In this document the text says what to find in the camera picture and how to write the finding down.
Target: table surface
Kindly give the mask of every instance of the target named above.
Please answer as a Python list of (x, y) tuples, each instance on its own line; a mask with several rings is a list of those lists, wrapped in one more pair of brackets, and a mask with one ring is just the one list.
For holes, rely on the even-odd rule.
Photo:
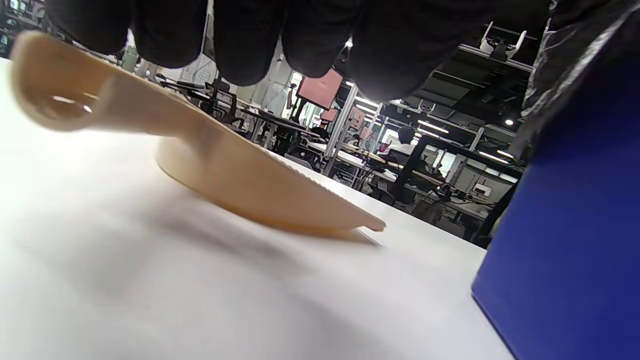
[(1, 359), (513, 360), (470, 294), (483, 249), (294, 163), (381, 246), (255, 224), (163, 174), (152, 136), (34, 125), (8, 67)]
[[(312, 147), (314, 149), (320, 150), (320, 151), (324, 151), (326, 149), (326, 145), (325, 144), (320, 144), (320, 143), (310, 143), (308, 146)], [(384, 159), (380, 158), (379, 156), (377, 156), (375, 154), (369, 153), (369, 154), (367, 154), (367, 156), (370, 157), (370, 158), (373, 158), (375, 160), (384, 162)], [(349, 164), (351, 164), (353, 166), (357, 166), (357, 167), (360, 167), (360, 168), (365, 168), (366, 167), (366, 165), (364, 164), (364, 161), (362, 161), (360, 158), (357, 158), (356, 156), (353, 156), (353, 155), (351, 155), (351, 154), (349, 154), (347, 152), (344, 152), (342, 150), (340, 150), (338, 152), (338, 159), (340, 159), (340, 160), (342, 160), (342, 161), (344, 161), (346, 163), (349, 163)], [(388, 165), (391, 166), (391, 167), (399, 168), (401, 170), (403, 168), (402, 165), (398, 165), (398, 164), (394, 164), (394, 163), (388, 163)], [(388, 170), (385, 170), (384, 173), (375, 172), (375, 174), (378, 175), (378, 176), (384, 177), (386, 180), (389, 180), (389, 181), (395, 181), (396, 178), (397, 178), (397, 176), (395, 174), (393, 174), (391, 171), (388, 171)], [(425, 175), (425, 174), (423, 174), (421, 172), (418, 172), (418, 171), (414, 170), (413, 174), (415, 176), (421, 177), (421, 178), (429, 181), (430, 183), (437, 184), (437, 185), (442, 184), (442, 181), (440, 181), (438, 179), (434, 179), (433, 177), (427, 176), (427, 175)]]
[[(438, 196), (435, 195), (433, 192), (431, 193), (427, 193), (424, 192), (420, 189), (418, 189), (416, 186), (413, 185), (409, 185), (409, 184), (405, 184), (404, 186), (405, 188), (418, 193), (422, 196), (425, 197), (429, 197), (430, 199), (433, 200), (438, 200)], [(461, 213), (467, 214), (471, 217), (474, 217), (478, 220), (484, 220), (486, 219), (486, 217), (489, 215), (487, 211), (480, 211), (479, 210), (479, 205), (475, 204), (473, 202), (464, 202), (464, 203), (457, 203), (457, 202), (453, 202), (453, 201), (447, 201), (447, 202), (440, 202), (441, 204), (443, 204), (444, 206), (448, 206), (449, 208), (459, 211)]]
[(302, 126), (300, 124), (297, 124), (297, 123), (295, 123), (295, 122), (293, 122), (291, 120), (287, 120), (285, 118), (276, 116), (276, 115), (274, 115), (272, 113), (268, 113), (268, 112), (262, 111), (260, 109), (256, 109), (256, 110), (258, 110), (257, 113), (255, 113), (255, 112), (253, 112), (253, 111), (251, 111), (249, 109), (240, 109), (241, 112), (243, 112), (245, 114), (248, 114), (248, 115), (255, 116), (255, 117), (259, 117), (260, 119), (262, 119), (262, 120), (264, 120), (266, 122), (272, 122), (272, 123), (274, 123), (276, 125), (279, 125), (279, 126), (291, 127), (293, 129), (300, 130), (300, 131), (307, 131), (307, 129), (304, 126)]

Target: gloved hand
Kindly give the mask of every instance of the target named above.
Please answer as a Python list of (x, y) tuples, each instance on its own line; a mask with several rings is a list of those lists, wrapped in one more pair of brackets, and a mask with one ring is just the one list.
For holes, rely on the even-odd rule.
[[(516, 0), (215, 0), (216, 64), (227, 81), (255, 84), (282, 36), (289, 65), (318, 78), (353, 37), (350, 78), (372, 100), (398, 99), (509, 1)], [(200, 54), (207, 6), (207, 0), (47, 0), (54, 22), (89, 49), (114, 53), (131, 28), (139, 54), (162, 67), (185, 66)]]

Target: blue box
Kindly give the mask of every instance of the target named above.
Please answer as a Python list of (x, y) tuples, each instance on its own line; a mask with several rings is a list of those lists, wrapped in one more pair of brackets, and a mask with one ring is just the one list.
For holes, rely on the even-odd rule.
[(639, 57), (545, 128), (472, 286), (518, 360), (640, 359)]

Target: ceiling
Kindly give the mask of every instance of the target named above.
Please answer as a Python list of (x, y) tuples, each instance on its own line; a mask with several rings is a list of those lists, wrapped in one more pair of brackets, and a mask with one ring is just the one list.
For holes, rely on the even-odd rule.
[[(520, 33), (526, 30), (527, 37), (512, 60), (524, 64), (525, 68), (527, 65), (530, 67), (536, 58), (547, 23), (548, 4), (549, 0), (512, 1), (510, 6), (502, 9), (501, 16), (493, 19), (488, 37), (502, 38), (509, 44), (515, 44)], [(465, 44), (477, 48), (485, 31), (486, 26), (477, 29)], [(387, 104), (381, 114), (416, 127), (418, 120), (429, 122), (449, 132), (435, 133), (465, 145), (471, 144), (474, 133), (480, 127), (493, 124), (498, 130), (486, 129), (478, 149), (493, 150), (492, 153), (496, 149), (504, 150), (511, 141), (508, 134), (517, 131), (521, 124), (518, 119), (530, 72), (521, 69), (521, 66), (509, 65), (509, 61), (504, 63), (488, 59), (461, 47), (412, 96), (403, 99), (405, 105), (412, 108), (421, 105), (426, 111), (416, 113)], [(349, 87), (343, 86), (338, 94), (339, 100), (344, 101), (348, 92)], [(513, 120), (513, 125), (507, 125), (507, 119)]]

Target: person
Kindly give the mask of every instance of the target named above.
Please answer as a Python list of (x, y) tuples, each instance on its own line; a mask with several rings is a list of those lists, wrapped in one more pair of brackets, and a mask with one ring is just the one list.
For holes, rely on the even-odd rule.
[(360, 143), (360, 135), (358, 135), (358, 134), (353, 134), (353, 135), (351, 135), (351, 140), (349, 140), (349, 141), (347, 142), (347, 145), (351, 145), (351, 146), (358, 147), (358, 146), (359, 146), (359, 145), (358, 145), (359, 143)]
[(394, 143), (389, 145), (381, 155), (387, 155), (389, 151), (395, 150), (402, 152), (403, 154), (411, 155), (413, 152), (413, 148), (415, 145), (411, 144), (413, 141), (413, 137), (415, 136), (415, 131), (411, 126), (403, 126), (398, 130), (398, 140), (400, 140), (400, 144)]

